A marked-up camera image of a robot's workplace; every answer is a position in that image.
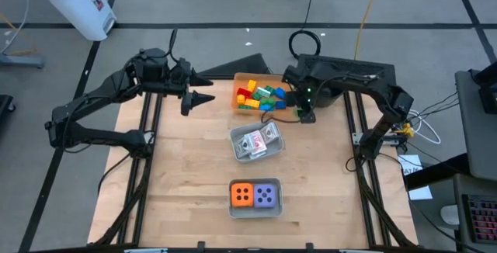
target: gray tray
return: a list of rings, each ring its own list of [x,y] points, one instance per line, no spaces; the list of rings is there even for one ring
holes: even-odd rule
[[[234,128],[233,130],[230,131],[230,138],[231,138],[231,146],[233,147],[233,153],[235,154],[235,158],[240,162],[240,163],[249,163],[251,161],[258,161],[263,158],[267,158],[270,156],[273,156],[275,154],[280,153],[284,147],[285,144],[283,142],[283,138],[281,136],[280,128],[278,127],[278,124],[274,123],[276,125],[276,129],[278,130],[278,134],[280,137],[278,137],[277,140],[272,141],[271,143],[267,144],[267,150],[266,153],[256,159],[251,159],[249,155],[246,155],[244,157],[238,157],[235,151],[235,144],[238,140],[240,140],[245,134],[251,133],[255,130],[261,130],[265,125],[268,123],[255,123],[255,124],[250,124],[247,126],[241,126],[238,128]]]
[[[255,207],[231,207],[231,186],[235,183],[274,184],[276,186],[276,207],[272,209]],[[283,190],[278,178],[233,179],[228,186],[228,212],[233,218],[270,218],[283,213]]]

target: blue block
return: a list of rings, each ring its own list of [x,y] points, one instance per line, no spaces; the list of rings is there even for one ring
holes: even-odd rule
[[[262,105],[259,109],[262,111],[273,111],[273,107],[271,105]]]
[[[285,94],[285,90],[280,87],[278,87],[274,93],[274,95],[280,99],[285,99]]]
[[[285,103],[285,101],[276,101],[275,107],[276,109],[286,109],[287,104]]]

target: wooden tabletop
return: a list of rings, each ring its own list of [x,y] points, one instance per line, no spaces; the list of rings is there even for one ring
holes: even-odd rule
[[[344,167],[353,153],[343,98],[316,109],[315,124],[278,123],[285,150],[243,165],[235,160],[229,131],[257,123],[259,117],[232,112],[232,84],[215,81],[214,86],[198,89],[216,99],[196,107],[188,117],[180,115],[176,97],[162,103],[140,246],[191,248],[206,241],[209,248],[303,248],[306,242],[316,248],[367,248],[356,175]],[[381,113],[372,99],[363,98],[371,127]],[[116,130],[137,129],[142,106],[140,97],[124,103]],[[381,152],[397,156],[391,147]],[[126,153],[123,148],[112,148],[107,168]],[[399,164],[379,156],[376,166],[386,211],[417,243]],[[101,237],[121,211],[129,172],[130,161],[103,183],[89,241]],[[228,183],[236,178],[279,178],[283,215],[230,218]],[[134,213],[130,222],[133,226]],[[375,215],[374,224],[377,243],[381,243]]]

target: concrete floor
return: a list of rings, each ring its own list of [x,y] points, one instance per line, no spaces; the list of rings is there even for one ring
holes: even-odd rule
[[[50,112],[72,99],[92,43],[74,29],[44,29],[41,23],[67,20],[47,0],[30,0],[24,33],[36,42],[46,59],[43,70],[0,68],[0,93],[13,95],[17,111],[3,128],[0,139],[0,251],[16,251],[33,211],[41,184],[50,164],[53,148],[43,129]],[[313,0],[310,23],[359,23],[369,0]],[[479,21],[497,23],[497,4],[492,0],[470,0]],[[119,23],[298,23],[304,20],[308,0],[115,0]],[[12,22],[22,20],[24,0],[0,0],[0,13]],[[369,23],[458,23],[471,24],[461,0],[375,0]],[[288,36],[295,29],[251,28],[243,24],[230,29],[181,29],[175,55],[191,61],[198,71],[212,68],[254,53],[262,53],[276,73],[295,64],[287,49]],[[322,26],[336,28],[337,25]],[[383,26],[365,29],[359,59],[394,64],[398,84],[415,97],[413,109],[423,109],[455,92],[454,72],[481,69],[489,64],[475,29],[443,29],[446,26],[412,25],[407,29]],[[357,29],[313,29],[321,36],[322,55],[353,57]],[[9,37],[0,29],[0,43]],[[115,29],[101,42],[89,74],[87,90],[116,69],[142,47],[165,49],[170,29]],[[497,30],[487,29],[488,41],[497,47]],[[12,50],[29,47],[22,38]],[[296,42],[301,53],[314,51],[306,38]],[[88,127],[114,128],[118,106],[109,106],[83,120]],[[443,143],[423,139],[413,143],[441,159],[465,152],[461,116],[457,107],[429,118]],[[410,154],[417,154],[414,149]],[[108,149],[92,147],[85,153],[65,154],[33,242],[33,250],[82,246],[86,243],[96,204],[96,185],[103,174]],[[427,163],[434,163],[420,155]],[[417,203],[434,220],[440,207],[454,198],[451,186],[432,186],[435,199]],[[414,212],[419,242],[427,248],[454,249]]]

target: orange tray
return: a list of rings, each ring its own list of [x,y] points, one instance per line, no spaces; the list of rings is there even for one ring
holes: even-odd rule
[[[282,75],[236,73],[235,79],[233,80],[233,94],[231,95],[231,108],[235,113],[262,115],[264,111],[259,109],[239,109],[238,104],[236,102],[236,92],[238,91],[239,88],[247,89],[247,84],[249,83],[250,79],[257,81],[255,89],[257,89],[257,87],[264,88],[266,87],[266,85],[269,85],[274,89],[280,87],[285,91],[290,91],[290,86],[288,86],[287,83],[281,81],[282,77],[283,77]],[[271,97],[274,98],[276,101],[281,100],[276,96],[271,96]],[[274,111],[266,113],[264,119],[270,116],[275,116],[276,118],[281,118],[281,119],[287,118],[289,120],[293,120],[296,119],[296,116],[294,115],[294,110],[295,110],[294,107],[291,108],[287,107],[286,109],[274,109]]]

